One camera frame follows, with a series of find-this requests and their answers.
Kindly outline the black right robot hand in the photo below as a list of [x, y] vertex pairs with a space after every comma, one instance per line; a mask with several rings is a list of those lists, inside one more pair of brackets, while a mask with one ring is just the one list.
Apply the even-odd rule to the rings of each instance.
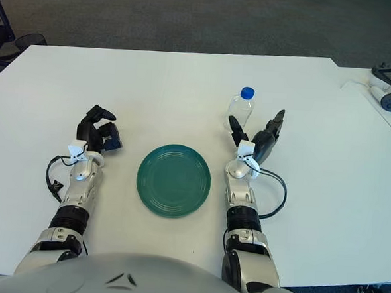
[[[280, 110], [275, 118], [267, 122], [265, 129], [259, 131], [253, 138], [254, 154], [253, 158], [258, 164], [262, 164], [272, 152], [273, 146], [276, 144], [284, 122], [285, 109]], [[231, 127], [231, 136], [237, 147], [242, 140], [249, 141], [247, 134], [239, 124], [234, 115], [228, 117], [229, 126]]]

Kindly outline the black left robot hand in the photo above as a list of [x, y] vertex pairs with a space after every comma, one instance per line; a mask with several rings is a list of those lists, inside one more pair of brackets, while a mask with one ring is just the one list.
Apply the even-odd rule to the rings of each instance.
[[123, 145], [115, 120], [112, 112], [95, 105], [78, 124], [76, 139], [85, 141], [88, 151], [99, 154], [120, 149]]

